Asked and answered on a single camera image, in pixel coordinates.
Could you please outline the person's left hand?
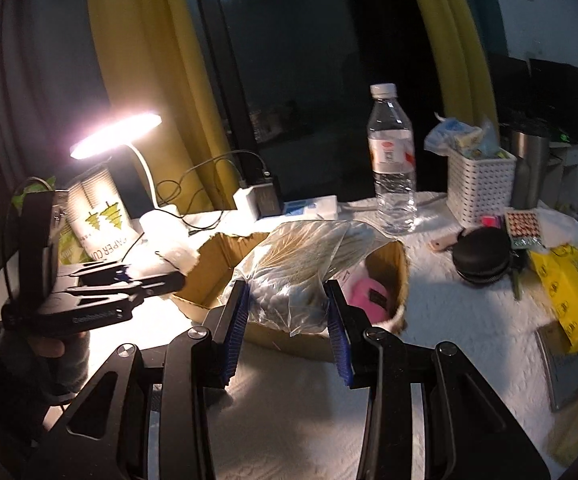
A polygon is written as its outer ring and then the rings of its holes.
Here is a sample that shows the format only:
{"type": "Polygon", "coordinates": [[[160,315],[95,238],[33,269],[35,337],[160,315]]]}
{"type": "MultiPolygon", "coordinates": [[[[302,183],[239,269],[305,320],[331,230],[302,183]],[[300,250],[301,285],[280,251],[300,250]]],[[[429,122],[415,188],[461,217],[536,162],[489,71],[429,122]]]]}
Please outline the person's left hand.
{"type": "Polygon", "coordinates": [[[48,359],[58,359],[65,354],[66,347],[68,347],[69,344],[75,344],[76,341],[80,341],[81,339],[85,340],[88,337],[89,334],[84,332],[62,339],[48,338],[44,336],[27,336],[26,341],[36,356],[48,359]]]}

